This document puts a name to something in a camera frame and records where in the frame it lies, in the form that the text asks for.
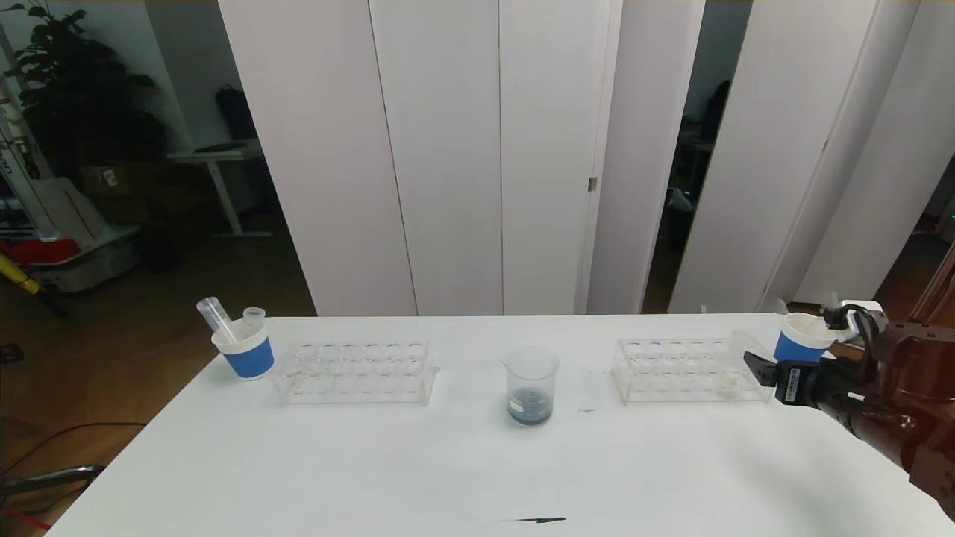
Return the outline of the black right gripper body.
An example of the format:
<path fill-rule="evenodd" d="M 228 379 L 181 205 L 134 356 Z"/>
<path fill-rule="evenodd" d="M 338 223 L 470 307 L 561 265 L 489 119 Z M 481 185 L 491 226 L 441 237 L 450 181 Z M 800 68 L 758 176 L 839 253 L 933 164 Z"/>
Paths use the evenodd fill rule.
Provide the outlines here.
<path fill-rule="evenodd" d="M 849 421 L 864 402 L 857 391 L 855 369 L 840 358 L 779 362 L 775 397 L 784 405 L 825 412 L 836 421 Z"/>

